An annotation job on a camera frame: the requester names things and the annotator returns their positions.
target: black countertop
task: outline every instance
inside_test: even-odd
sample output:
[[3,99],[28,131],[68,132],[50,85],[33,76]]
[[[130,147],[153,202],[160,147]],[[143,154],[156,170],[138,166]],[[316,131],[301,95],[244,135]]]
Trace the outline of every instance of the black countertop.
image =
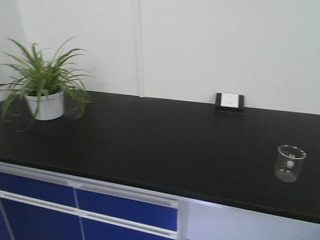
[[[91,95],[81,118],[1,121],[0,161],[320,223],[319,115]],[[274,175],[284,144],[307,153],[295,183]]]

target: electrical outlet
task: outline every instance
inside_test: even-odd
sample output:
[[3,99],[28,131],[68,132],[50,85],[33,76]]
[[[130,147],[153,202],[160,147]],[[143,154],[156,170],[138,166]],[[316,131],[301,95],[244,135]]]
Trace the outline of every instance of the electrical outlet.
[[215,95],[214,109],[218,111],[243,113],[245,107],[245,96],[230,93],[219,93]]
[[221,107],[238,108],[239,107],[239,95],[222,93],[221,94]]

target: blue cabinet door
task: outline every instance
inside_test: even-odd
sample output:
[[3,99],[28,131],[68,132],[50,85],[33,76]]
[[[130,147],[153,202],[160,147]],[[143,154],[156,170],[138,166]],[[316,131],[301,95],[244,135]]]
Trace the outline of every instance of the blue cabinet door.
[[74,190],[68,186],[0,172],[0,190],[76,207]]
[[76,190],[79,208],[142,224],[177,230],[178,210],[118,196]]
[[4,213],[5,212],[0,199],[0,240],[10,240],[11,238],[5,221]]
[[15,240],[82,240],[78,216],[2,199]]
[[83,218],[85,240],[170,240],[129,228]]

